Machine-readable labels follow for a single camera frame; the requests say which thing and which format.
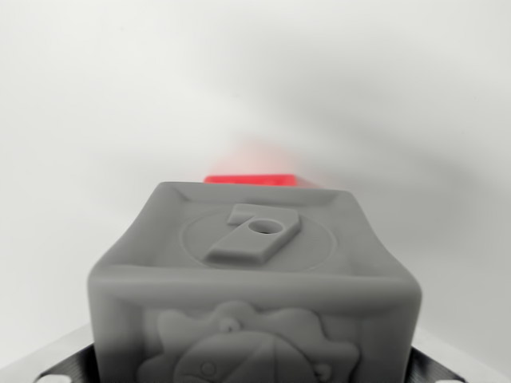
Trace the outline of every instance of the raised gear relief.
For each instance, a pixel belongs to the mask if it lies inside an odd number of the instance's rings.
[[[358,358],[351,342],[332,342],[310,310],[260,313],[226,302],[200,318],[166,310],[157,319],[163,353],[138,369],[140,383],[348,382]]]

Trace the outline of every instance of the red object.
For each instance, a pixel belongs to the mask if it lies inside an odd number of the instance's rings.
[[[250,184],[266,186],[296,186],[294,174],[252,174],[247,176],[207,176],[206,184]]]

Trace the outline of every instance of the gray 3d printed cube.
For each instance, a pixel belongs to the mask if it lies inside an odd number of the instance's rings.
[[[421,291],[346,191],[162,183],[89,301],[102,383],[402,383]]]

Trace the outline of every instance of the white backdrop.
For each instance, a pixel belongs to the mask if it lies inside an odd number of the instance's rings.
[[[88,321],[162,180],[355,193],[420,326],[511,376],[511,3],[0,2],[0,366]]]

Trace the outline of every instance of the black base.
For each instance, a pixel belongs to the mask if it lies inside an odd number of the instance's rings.
[[[41,377],[49,374],[67,375],[73,380],[73,383],[100,383],[93,345],[61,361],[41,374]],[[406,372],[406,383],[434,383],[440,380],[466,382],[465,379],[424,353],[412,349]]]

